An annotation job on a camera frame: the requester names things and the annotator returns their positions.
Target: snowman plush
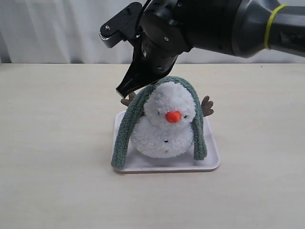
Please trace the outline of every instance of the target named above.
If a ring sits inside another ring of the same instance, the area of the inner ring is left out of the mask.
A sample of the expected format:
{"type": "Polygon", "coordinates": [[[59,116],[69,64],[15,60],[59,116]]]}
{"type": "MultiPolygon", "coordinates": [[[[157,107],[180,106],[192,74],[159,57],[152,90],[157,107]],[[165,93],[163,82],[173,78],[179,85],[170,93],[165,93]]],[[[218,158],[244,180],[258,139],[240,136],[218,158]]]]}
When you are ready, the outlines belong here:
{"type": "Polygon", "coordinates": [[[194,146],[194,160],[204,160],[203,117],[213,114],[206,96],[200,103],[191,84],[180,77],[165,77],[122,99],[127,110],[121,121],[112,166],[123,169],[129,141],[143,155],[171,158],[194,146]]]}

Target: white tray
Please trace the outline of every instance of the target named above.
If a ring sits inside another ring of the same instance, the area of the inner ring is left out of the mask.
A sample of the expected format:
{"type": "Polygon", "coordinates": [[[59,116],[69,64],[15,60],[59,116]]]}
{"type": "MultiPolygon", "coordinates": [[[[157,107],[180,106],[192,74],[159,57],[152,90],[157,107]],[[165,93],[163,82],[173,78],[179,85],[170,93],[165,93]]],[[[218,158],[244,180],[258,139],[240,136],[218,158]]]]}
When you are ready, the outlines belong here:
{"type": "MultiPolygon", "coordinates": [[[[112,154],[114,143],[120,123],[125,111],[116,115],[113,132],[112,154]]],[[[125,167],[118,170],[120,173],[168,173],[168,172],[209,172],[220,166],[220,156],[215,139],[212,134],[211,125],[207,117],[204,118],[203,125],[204,139],[208,154],[204,161],[195,161],[193,159],[193,147],[189,152],[168,159],[154,159],[139,153],[129,141],[128,153],[125,167]]]]}

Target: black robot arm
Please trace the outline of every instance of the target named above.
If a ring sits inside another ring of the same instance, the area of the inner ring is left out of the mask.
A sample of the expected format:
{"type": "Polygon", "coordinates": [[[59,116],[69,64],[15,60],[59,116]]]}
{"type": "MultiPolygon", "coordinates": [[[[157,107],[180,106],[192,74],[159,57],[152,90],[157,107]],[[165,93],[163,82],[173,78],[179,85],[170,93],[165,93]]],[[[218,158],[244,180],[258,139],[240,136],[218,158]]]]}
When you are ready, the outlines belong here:
{"type": "Polygon", "coordinates": [[[122,40],[134,48],[117,87],[125,98],[167,76],[192,48],[242,58],[263,49],[305,57],[305,7],[277,0],[148,0],[119,12],[100,36],[109,48],[122,40]]]}

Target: white curtain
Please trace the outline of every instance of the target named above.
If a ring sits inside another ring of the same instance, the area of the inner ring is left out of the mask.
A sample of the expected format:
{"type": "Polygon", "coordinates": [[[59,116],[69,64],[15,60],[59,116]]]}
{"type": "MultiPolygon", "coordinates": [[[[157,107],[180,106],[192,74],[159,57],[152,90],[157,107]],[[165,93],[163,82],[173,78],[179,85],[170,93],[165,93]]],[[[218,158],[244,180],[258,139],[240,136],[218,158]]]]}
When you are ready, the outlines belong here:
{"type": "MultiPolygon", "coordinates": [[[[108,49],[100,27],[136,0],[0,0],[0,62],[130,63],[132,46],[108,49]]],[[[304,0],[286,0],[305,6],[304,0]]],[[[193,49],[178,63],[300,62],[305,58],[263,51],[250,59],[193,49]]]]}

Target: antler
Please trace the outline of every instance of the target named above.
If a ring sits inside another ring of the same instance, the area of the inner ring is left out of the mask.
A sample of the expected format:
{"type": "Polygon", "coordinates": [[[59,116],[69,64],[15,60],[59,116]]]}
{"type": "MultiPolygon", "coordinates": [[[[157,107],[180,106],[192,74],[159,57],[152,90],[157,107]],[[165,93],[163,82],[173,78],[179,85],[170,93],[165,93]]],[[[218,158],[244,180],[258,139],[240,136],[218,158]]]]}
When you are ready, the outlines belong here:
{"type": "Polygon", "coordinates": [[[212,109],[213,105],[214,103],[213,101],[210,101],[210,97],[208,95],[202,100],[201,109],[204,117],[214,113],[214,110],[212,109]]]}
{"type": "Polygon", "coordinates": [[[128,95],[128,99],[121,99],[121,103],[125,106],[129,106],[129,104],[132,102],[132,100],[134,100],[134,98],[136,97],[136,93],[135,92],[131,92],[128,95]]]}

